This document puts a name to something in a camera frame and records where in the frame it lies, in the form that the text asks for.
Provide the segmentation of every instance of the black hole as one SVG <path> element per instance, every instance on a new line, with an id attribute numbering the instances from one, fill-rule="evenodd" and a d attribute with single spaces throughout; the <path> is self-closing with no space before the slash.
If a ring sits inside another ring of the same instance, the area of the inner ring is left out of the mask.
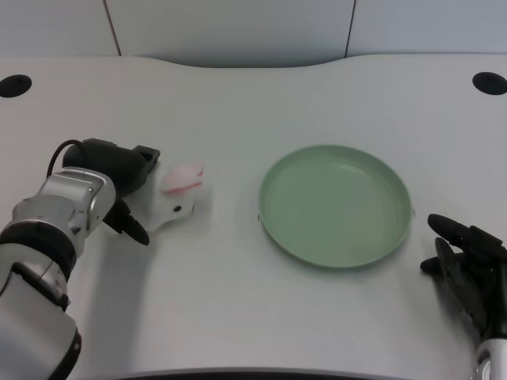
<path id="1" fill-rule="evenodd" d="M 19 97 L 32 87 L 32 79 L 26 75 L 11 75 L 0 81 L 0 97 Z"/>
<path id="2" fill-rule="evenodd" d="M 495 73 L 478 73 L 474 75 L 472 83 L 476 89 L 488 95 L 507 93 L 507 80 Z"/>

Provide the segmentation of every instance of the black cable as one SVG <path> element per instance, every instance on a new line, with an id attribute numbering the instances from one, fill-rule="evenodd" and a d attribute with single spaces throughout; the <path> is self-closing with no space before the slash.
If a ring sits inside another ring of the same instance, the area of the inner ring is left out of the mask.
<path id="1" fill-rule="evenodd" d="M 87 161 L 88 156 L 86 155 L 85 147 L 82 145 L 82 142 L 79 140 L 67 140 L 66 142 L 62 142 L 60 146 L 56 148 L 55 153 L 53 153 L 53 157 L 51 157 L 51 160 L 49 162 L 48 173 L 46 177 L 49 177 L 53 174 L 53 166 L 55 166 L 56 158 L 58 158 L 63 148 L 69 145 L 76 145 L 80 149 L 85 161 Z"/>

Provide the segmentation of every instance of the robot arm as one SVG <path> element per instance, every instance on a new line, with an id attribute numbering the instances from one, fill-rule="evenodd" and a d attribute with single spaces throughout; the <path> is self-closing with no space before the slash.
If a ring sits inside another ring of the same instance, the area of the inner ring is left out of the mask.
<path id="1" fill-rule="evenodd" d="M 72 371 L 81 337 L 65 313 L 67 281 L 115 199 L 109 177 L 68 167 L 13 209 L 0 234 L 0 378 L 59 380 Z"/>

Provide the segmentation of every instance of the pink ear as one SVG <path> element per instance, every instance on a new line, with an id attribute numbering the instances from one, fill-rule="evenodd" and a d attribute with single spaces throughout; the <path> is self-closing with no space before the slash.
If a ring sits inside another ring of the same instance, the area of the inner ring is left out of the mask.
<path id="1" fill-rule="evenodd" d="M 165 194 L 178 195 L 190 188 L 203 184 L 202 165 L 178 165 L 172 168 L 163 178 L 160 190 Z"/>

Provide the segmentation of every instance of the green plate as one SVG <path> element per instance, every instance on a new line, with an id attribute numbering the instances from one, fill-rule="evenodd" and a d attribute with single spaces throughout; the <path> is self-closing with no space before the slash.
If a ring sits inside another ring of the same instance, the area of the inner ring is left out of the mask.
<path id="1" fill-rule="evenodd" d="M 259 190 L 271 237 L 299 259 L 352 268 L 391 253 L 410 228 L 410 195 L 378 158 L 345 146 L 312 146 L 278 161 Z"/>

